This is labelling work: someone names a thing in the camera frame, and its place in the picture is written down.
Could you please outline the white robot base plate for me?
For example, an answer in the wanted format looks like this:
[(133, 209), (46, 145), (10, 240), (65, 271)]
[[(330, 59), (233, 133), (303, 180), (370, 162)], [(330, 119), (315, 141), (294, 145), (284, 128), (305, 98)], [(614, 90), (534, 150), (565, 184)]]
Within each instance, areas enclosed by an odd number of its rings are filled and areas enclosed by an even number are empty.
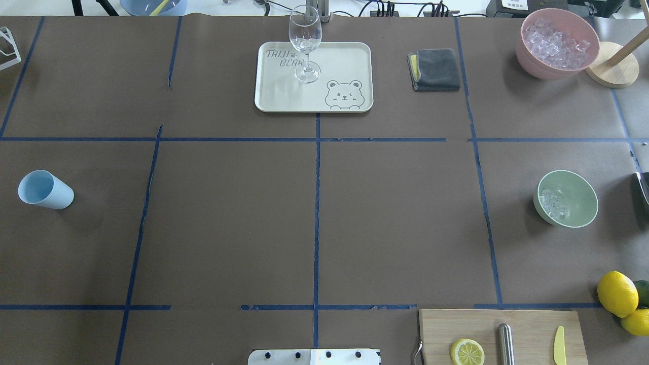
[(378, 349), (258, 349), (248, 364), (381, 364)]

